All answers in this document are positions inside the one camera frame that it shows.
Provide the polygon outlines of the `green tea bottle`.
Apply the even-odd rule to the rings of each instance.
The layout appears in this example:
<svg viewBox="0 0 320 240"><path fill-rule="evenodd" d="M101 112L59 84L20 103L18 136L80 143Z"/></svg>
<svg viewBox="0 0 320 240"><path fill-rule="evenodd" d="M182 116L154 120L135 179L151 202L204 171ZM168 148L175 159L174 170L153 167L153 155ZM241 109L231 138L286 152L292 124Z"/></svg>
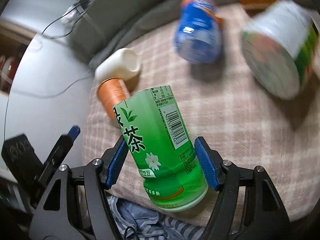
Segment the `green tea bottle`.
<svg viewBox="0 0 320 240"><path fill-rule="evenodd" d="M153 204L181 212L203 200L208 185L171 87L142 90L113 110Z"/></svg>

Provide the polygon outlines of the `orange paper cup near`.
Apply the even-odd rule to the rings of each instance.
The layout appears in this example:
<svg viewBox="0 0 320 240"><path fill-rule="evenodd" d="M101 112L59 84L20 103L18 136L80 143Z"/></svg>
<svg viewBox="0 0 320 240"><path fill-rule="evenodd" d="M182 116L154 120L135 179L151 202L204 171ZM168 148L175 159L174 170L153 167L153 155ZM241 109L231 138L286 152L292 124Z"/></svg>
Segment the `orange paper cup near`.
<svg viewBox="0 0 320 240"><path fill-rule="evenodd" d="M102 103L112 126L118 128L118 122L114 113L114 106L130 97L125 82L119 78L104 80L98 87L97 97Z"/></svg>

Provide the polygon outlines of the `white plastic cup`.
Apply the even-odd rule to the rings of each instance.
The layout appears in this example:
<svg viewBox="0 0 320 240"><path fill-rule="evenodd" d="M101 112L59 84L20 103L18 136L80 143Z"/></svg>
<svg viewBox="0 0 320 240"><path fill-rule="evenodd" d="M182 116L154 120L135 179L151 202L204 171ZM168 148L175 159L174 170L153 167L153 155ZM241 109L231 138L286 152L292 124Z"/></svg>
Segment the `white plastic cup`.
<svg viewBox="0 0 320 240"><path fill-rule="evenodd" d="M94 77L100 83L111 78L127 81L137 76L140 68L140 61L135 51L121 48L97 66Z"/></svg>

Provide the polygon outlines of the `pink plaid blanket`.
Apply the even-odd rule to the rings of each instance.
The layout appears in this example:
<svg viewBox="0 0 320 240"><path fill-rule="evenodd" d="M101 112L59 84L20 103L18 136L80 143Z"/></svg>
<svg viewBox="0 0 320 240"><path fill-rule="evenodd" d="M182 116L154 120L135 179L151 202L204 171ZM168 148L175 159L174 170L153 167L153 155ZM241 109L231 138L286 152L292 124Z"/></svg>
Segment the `pink plaid blanket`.
<svg viewBox="0 0 320 240"><path fill-rule="evenodd" d="M193 67L172 41L176 22L128 44L142 71L132 92L170 85L191 139L202 136L239 167L263 166L292 221L306 217L319 200L319 80L313 76L291 101L271 96L257 83L240 50L249 21L240 4L219 7L223 54L212 66Z"/></svg>

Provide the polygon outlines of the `white power strip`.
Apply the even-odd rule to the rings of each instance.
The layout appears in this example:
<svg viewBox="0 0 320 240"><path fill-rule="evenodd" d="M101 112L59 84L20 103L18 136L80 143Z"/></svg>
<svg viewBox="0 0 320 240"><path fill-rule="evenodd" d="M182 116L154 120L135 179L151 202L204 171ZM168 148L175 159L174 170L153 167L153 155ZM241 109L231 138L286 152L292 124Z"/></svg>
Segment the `white power strip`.
<svg viewBox="0 0 320 240"><path fill-rule="evenodd" d="M63 17L60 19L60 22L67 26L73 26L77 20L81 18L81 16L85 13L85 9L80 4L74 4L70 6Z"/></svg>

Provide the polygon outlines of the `grey rolled blanket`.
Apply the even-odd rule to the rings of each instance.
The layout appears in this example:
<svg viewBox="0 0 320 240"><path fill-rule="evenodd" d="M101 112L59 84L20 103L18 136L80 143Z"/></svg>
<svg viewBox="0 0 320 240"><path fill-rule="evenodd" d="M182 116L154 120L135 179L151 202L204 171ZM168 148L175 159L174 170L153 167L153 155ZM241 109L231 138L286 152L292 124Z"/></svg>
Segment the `grey rolled blanket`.
<svg viewBox="0 0 320 240"><path fill-rule="evenodd" d="M138 37L179 18L182 0L90 0L69 43L96 68ZM225 5L238 0L214 0Z"/></svg>

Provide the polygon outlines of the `blue Arctic Ocean can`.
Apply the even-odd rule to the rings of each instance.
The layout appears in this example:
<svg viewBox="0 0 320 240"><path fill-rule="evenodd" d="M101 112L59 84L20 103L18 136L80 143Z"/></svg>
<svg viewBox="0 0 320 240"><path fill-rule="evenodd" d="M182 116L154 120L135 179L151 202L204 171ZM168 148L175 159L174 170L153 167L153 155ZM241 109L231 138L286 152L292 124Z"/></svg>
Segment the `blue Arctic Ocean can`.
<svg viewBox="0 0 320 240"><path fill-rule="evenodd" d="M222 35L215 17L214 0L182 0L174 36L177 54L191 64L215 62L221 53Z"/></svg>

